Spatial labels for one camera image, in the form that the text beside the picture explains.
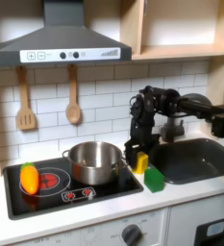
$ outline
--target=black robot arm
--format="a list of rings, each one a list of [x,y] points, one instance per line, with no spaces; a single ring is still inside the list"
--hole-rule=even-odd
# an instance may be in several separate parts
[[[161,89],[147,86],[132,98],[136,99],[131,106],[131,139],[125,143],[127,162],[135,167],[137,152],[147,153],[154,145],[159,144],[160,135],[152,135],[156,113],[174,117],[177,112],[195,115],[212,123],[212,134],[224,137],[224,106],[210,106],[190,101],[181,97],[174,89]]]

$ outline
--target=green sponge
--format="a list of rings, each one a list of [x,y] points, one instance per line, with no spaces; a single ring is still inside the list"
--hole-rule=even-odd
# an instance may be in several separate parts
[[[163,190],[163,179],[164,175],[157,168],[145,170],[144,183],[152,192]]]

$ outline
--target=wooden spoon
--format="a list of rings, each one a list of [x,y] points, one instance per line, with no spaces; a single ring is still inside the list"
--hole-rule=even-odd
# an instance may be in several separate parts
[[[28,91],[26,84],[27,70],[25,67],[17,67],[16,73],[19,81],[19,94],[21,101],[21,109],[16,117],[16,124],[20,130],[33,129],[36,126],[35,115],[29,108]]]
[[[66,117],[72,124],[77,124],[81,118],[81,111],[77,104],[77,66],[71,64],[69,70],[69,105],[66,109]]]

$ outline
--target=stainless steel range hood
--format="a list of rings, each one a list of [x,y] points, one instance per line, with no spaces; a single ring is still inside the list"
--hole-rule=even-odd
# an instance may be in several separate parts
[[[131,47],[84,26],[84,0],[44,0],[44,23],[42,29],[0,43],[0,66],[131,60]]]

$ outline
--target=stovetop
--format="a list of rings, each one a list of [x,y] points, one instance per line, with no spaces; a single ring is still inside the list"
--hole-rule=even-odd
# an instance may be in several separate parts
[[[61,209],[71,209],[115,197],[141,192],[143,187],[125,167],[119,170],[119,177],[103,185],[86,185],[70,176],[70,164],[65,159],[35,162],[40,174],[39,192],[29,195],[20,185],[21,165],[4,170],[8,214],[16,220]]]

